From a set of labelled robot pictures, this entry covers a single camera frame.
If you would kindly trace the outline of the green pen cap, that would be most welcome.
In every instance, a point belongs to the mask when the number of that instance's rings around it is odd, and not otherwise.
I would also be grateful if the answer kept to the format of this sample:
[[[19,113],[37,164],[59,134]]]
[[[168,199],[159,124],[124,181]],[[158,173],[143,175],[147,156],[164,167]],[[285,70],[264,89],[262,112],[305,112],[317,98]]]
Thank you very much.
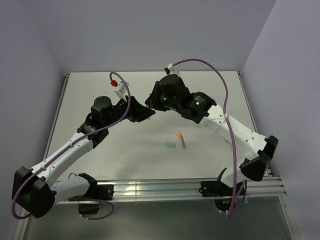
[[[176,146],[176,144],[174,142],[166,142],[166,146],[170,147],[170,148],[174,148]]]

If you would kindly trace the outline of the aluminium front rail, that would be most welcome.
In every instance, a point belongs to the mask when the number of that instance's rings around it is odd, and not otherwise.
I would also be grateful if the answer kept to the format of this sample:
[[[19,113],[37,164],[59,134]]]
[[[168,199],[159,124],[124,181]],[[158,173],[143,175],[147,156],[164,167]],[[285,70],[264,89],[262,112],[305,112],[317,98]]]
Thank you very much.
[[[200,193],[201,179],[101,181],[113,187],[112,204],[80,217],[78,203],[61,202],[41,218],[21,221],[18,240],[271,240],[288,239],[283,208],[286,192],[279,177],[249,181],[231,217],[217,197]]]

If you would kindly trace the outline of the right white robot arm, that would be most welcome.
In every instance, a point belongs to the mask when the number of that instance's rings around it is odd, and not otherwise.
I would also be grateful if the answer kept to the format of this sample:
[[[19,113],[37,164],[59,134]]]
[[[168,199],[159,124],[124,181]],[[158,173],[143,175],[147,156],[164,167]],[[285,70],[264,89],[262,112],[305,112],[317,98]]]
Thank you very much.
[[[245,180],[260,182],[274,157],[279,140],[261,135],[224,112],[214,99],[203,92],[190,92],[181,77],[170,74],[156,81],[145,101],[147,107],[157,111],[173,110],[183,118],[206,127],[225,140],[235,144],[244,160],[226,168],[216,183],[217,191],[229,194],[234,184]]]

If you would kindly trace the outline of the orange thin pen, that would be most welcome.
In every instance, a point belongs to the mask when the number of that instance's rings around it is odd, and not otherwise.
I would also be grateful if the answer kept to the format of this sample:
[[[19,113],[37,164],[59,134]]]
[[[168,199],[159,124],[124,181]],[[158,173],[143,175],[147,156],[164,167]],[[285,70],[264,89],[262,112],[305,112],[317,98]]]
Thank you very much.
[[[187,149],[187,146],[186,146],[186,143],[185,143],[185,140],[184,140],[184,137],[183,137],[182,132],[181,132],[181,131],[179,131],[179,132],[174,132],[174,134],[175,134],[178,138],[180,138],[182,147],[186,150],[186,149]]]

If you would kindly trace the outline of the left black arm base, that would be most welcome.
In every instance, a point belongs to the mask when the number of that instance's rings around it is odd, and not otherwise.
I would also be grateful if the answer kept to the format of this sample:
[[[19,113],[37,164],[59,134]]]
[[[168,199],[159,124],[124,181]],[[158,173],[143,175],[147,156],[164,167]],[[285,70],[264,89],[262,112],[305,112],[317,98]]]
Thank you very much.
[[[86,220],[102,220],[113,214],[114,204],[111,202],[114,194],[112,184],[97,185],[93,192],[85,195],[78,195],[68,199],[69,202],[78,202],[78,213]],[[97,216],[98,212],[103,209],[104,205],[110,207],[109,212],[102,216]]]

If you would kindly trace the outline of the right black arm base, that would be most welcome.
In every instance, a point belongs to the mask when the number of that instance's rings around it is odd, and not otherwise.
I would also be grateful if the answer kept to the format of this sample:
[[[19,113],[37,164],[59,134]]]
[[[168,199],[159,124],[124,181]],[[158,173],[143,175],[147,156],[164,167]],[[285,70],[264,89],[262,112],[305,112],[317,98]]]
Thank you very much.
[[[202,197],[229,197],[229,199],[218,199],[214,201],[216,208],[219,211],[226,212],[230,209],[232,198],[233,198],[233,188],[228,187],[221,183],[220,180],[217,181],[202,181],[200,183],[201,187],[198,190]]]

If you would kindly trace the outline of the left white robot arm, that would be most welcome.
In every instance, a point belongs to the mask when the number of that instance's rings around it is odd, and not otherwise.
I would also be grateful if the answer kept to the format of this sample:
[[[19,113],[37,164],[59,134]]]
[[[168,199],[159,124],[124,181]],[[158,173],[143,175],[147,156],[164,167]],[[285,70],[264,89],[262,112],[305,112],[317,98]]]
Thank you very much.
[[[79,158],[96,148],[107,137],[110,127],[125,119],[140,123],[155,113],[141,105],[134,96],[126,96],[116,105],[107,96],[96,98],[85,122],[67,143],[32,168],[21,167],[15,172],[12,215],[16,219],[24,219],[16,214],[16,205],[27,210],[30,216],[40,218],[61,201],[97,197],[98,182],[86,173],[80,173],[71,180],[58,181],[58,178]]]

